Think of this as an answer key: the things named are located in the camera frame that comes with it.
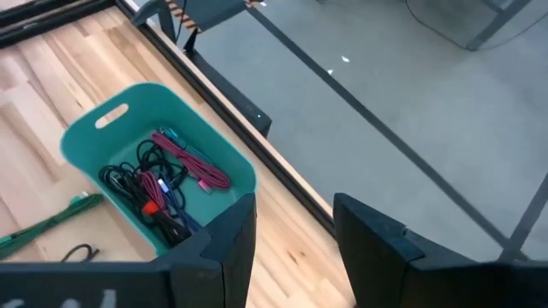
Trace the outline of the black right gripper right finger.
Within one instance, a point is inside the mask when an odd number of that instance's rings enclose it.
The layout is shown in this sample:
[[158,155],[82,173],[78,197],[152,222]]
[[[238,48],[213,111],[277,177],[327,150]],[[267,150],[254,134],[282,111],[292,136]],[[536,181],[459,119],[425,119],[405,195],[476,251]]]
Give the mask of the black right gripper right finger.
[[398,307],[408,264],[425,253],[401,222],[346,193],[334,195],[336,240],[359,307]]

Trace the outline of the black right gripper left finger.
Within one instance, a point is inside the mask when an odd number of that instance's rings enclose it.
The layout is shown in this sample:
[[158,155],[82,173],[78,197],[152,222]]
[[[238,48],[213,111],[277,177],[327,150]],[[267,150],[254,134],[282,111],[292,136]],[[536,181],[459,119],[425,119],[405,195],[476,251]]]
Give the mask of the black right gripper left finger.
[[156,258],[164,270],[166,306],[246,305],[256,246],[256,197],[247,193],[200,231]]

